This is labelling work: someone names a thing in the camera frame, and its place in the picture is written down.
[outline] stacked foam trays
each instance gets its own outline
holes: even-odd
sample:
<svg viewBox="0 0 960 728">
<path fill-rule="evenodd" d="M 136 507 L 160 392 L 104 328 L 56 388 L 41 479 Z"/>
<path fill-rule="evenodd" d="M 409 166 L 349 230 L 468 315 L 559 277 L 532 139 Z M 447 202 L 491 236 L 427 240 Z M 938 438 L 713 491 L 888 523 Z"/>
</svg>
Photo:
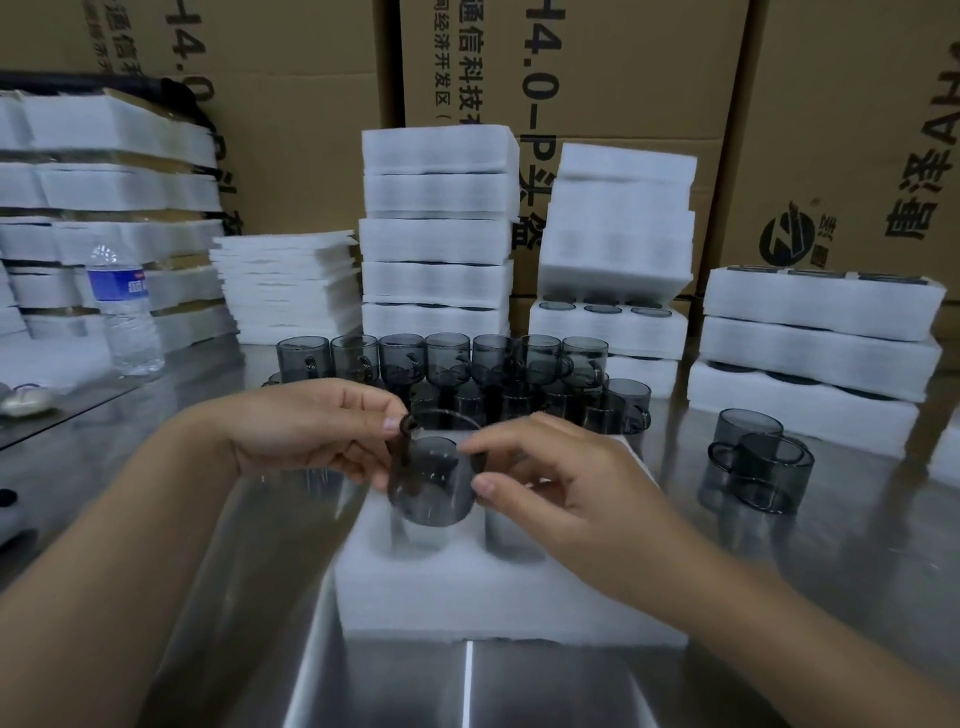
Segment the stacked foam trays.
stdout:
<svg viewBox="0 0 960 728">
<path fill-rule="evenodd" d="M 566 143 L 540 248 L 530 333 L 610 345 L 611 377 L 673 393 L 693 280 L 696 157 Z"/>
<path fill-rule="evenodd" d="M 363 327 L 508 333 L 519 147 L 492 125 L 363 132 Z"/>
<path fill-rule="evenodd" d="M 166 351 L 234 330 L 207 257 L 224 231 L 204 215 L 221 209 L 207 129 L 109 90 L 3 93 L 0 155 L 0 256 L 33 338 L 102 335 L 84 267 L 98 244 L 144 265 Z"/>
<path fill-rule="evenodd" d="M 927 278 L 734 266 L 710 273 L 690 406 L 902 458 L 940 359 Z"/>
</svg>

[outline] hand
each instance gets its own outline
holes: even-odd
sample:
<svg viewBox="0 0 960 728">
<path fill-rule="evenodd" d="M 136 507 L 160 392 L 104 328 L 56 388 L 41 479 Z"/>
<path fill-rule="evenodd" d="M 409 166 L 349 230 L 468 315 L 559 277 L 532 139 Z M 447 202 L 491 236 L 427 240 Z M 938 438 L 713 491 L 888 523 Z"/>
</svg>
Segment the hand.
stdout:
<svg viewBox="0 0 960 728">
<path fill-rule="evenodd" d="M 610 437 L 539 413 L 487 427 L 460 450 L 489 453 L 488 471 L 503 472 L 477 475 L 477 494 L 551 556 L 599 592 L 680 629 L 703 605 L 710 573 L 729 560 Z"/>
<path fill-rule="evenodd" d="M 390 453 L 406 407 L 381 389 L 312 379 L 210 400 L 184 415 L 229 443 L 237 471 L 333 468 L 386 490 Z"/>
</svg>

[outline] brown cardboard box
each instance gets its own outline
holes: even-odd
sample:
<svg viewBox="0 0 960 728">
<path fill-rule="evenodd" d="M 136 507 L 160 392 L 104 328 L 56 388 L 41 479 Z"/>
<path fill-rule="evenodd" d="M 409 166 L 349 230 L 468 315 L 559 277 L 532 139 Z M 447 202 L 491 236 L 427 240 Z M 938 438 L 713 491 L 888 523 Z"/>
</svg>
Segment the brown cardboard box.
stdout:
<svg viewBox="0 0 960 728">
<path fill-rule="evenodd" d="M 0 68 L 184 81 L 223 138 L 220 189 L 234 227 L 355 229 L 363 216 L 360 132 L 394 122 L 383 72 L 389 5 L 19 3 L 4 9 Z"/>
<path fill-rule="evenodd" d="M 958 27 L 955 0 L 756 2 L 706 265 L 927 275 L 960 299 Z"/>
<path fill-rule="evenodd" d="M 401 0 L 407 126 L 479 120 L 510 126 L 520 142 L 515 294 L 537 292 L 549 188 L 569 140 L 699 158 L 690 200 L 696 273 L 747 6 Z"/>
</svg>

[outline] metal table surface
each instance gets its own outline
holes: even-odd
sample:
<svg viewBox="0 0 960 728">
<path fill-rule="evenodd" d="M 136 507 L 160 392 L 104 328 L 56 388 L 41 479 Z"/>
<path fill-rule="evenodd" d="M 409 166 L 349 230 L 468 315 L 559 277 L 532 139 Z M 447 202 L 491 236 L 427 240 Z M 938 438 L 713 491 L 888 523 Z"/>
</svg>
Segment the metal table surface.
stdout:
<svg viewBox="0 0 960 728">
<path fill-rule="evenodd" d="M 3 485 L 20 493 L 33 527 L 0 551 L 0 588 L 163 420 L 254 386 L 274 367 L 267 348 L 206 342 L 159 379 L 0 450 Z M 678 397 L 654 402 L 644 443 L 672 502 L 721 546 L 777 569 L 852 628 L 960 689 L 960 491 L 927 482 L 910 460 L 807 439 L 817 465 L 800 514 L 764 516 L 710 487 L 715 417 L 687 410 L 682 392 L 678 383 Z M 345 641 L 327 566 L 363 495 L 350 483 L 307 488 L 295 475 L 238 483 L 141 725 L 459 726 L 467 714 L 473 726 L 783 724 L 697 644 Z"/>
</svg>

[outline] gray tinted glass mug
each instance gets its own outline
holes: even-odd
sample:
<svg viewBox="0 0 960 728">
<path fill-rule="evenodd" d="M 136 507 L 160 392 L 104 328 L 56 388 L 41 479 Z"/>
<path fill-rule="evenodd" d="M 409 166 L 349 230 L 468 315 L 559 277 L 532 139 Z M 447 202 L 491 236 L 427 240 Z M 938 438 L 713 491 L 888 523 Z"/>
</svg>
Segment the gray tinted glass mug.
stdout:
<svg viewBox="0 0 960 728">
<path fill-rule="evenodd" d="M 467 517 L 476 501 L 470 482 L 487 456 L 464 455 L 457 441 L 478 429 L 469 417 L 442 409 L 420 410 L 400 421 L 400 434 L 388 444 L 387 495 L 405 520 L 450 526 Z"/>
</svg>

